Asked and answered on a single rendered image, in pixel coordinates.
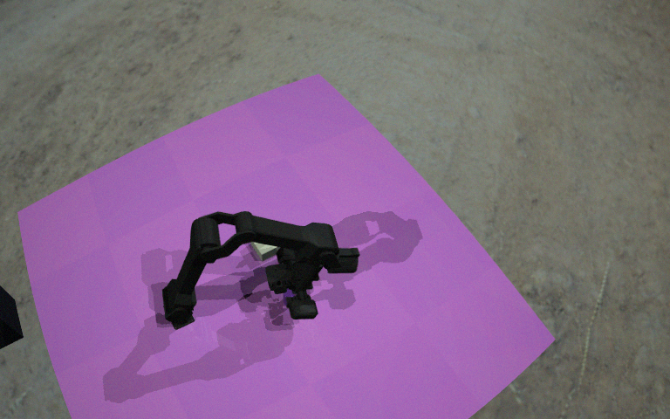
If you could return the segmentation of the dark purple cylinder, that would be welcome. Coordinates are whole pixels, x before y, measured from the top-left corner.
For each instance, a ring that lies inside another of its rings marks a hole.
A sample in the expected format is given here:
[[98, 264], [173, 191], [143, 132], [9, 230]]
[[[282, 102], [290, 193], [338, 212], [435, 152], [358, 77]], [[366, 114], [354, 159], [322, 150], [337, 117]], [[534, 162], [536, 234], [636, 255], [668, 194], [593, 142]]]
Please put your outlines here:
[[292, 293], [292, 290], [289, 290], [289, 288], [287, 288], [287, 292], [283, 293], [283, 297], [284, 297], [284, 304], [287, 306], [285, 297], [295, 297], [295, 294]]

